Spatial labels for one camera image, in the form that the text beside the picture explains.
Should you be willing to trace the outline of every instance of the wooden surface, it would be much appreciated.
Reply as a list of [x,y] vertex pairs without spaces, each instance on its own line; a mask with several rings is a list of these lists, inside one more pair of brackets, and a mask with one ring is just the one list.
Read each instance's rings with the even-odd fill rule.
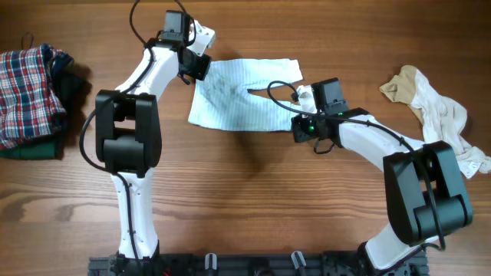
[[[35,43],[91,69],[88,114],[100,89],[121,84],[141,59],[131,1],[0,1],[0,52]],[[350,107],[422,139],[409,108],[378,88],[412,64],[468,111],[465,138],[491,154],[491,3],[478,1],[185,1],[218,39],[214,60],[298,59],[310,84],[339,77]],[[135,25],[156,34],[170,1],[143,2]],[[193,85],[173,80],[159,102],[163,155],[153,189],[162,252],[218,254],[353,250],[387,224],[382,173],[346,149],[317,156],[290,133],[227,133],[187,123]],[[279,90],[287,99],[289,90]],[[83,122],[83,113],[73,120]],[[94,125],[86,146],[93,159]],[[0,160],[0,275],[84,275],[89,256],[119,243],[116,193],[68,140],[62,161]],[[429,251],[433,275],[491,269],[491,178],[467,180],[474,223]]]

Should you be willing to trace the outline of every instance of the white fabric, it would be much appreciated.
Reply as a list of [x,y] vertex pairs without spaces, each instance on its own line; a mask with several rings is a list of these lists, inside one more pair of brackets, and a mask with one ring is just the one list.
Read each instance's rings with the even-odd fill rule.
[[410,105],[423,111],[423,136],[426,143],[443,140],[449,143],[457,158],[460,171],[471,178],[477,170],[489,173],[491,158],[482,150],[471,146],[460,133],[466,126],[467,110],[455,100],[440,96],[428,79],[417,70],[416,94]]
[[[289,59],[214,61],[205,80],[196,81],[188,121],[218,130],[290,131],[296,114],[249,90],[266,89],[273,80],[293,83],[301,79],[298,61]],[[281,103],[301,109],[288,101]]]

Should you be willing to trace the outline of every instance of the pile of clothes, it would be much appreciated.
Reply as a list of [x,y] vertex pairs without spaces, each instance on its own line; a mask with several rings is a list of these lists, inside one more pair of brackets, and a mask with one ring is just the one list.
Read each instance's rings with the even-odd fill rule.
[[75,95],[87,84],[65,70],[72,64],[49,44],[0,55],[0,157],[61,155]]

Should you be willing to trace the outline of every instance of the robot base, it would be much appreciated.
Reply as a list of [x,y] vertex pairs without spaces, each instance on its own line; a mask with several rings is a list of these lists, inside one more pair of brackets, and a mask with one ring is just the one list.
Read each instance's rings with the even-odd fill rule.
[[[205,270],[205,257],[182,254],[160,255],[159,258],[161,260],[160,265],[164,265],[165,267],[160,275],[166,276],[429,275],[425,251],[420,251],[393,271],[374,271],[371,268],[367,268],[365,258],[360,258],[360,254],[356,251],[328,251],[319,255],[304,255],[306,266],[303,270],[295,270],[290,255],[220,255],[218,257],[218,269],[216,271]],[[111,255],[108,258],[91,258],[88,265],[88,276],[119,275],[114,272],[114,265],[116,263],[116,255]]]

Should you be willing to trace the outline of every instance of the folded plaid cloth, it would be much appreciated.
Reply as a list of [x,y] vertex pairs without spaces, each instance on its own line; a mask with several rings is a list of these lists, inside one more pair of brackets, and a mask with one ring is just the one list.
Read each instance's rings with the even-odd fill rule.
[[0,55],[0,150],[63,127],[66,111],[53,91],[52,78],[71,61],[48,44]]

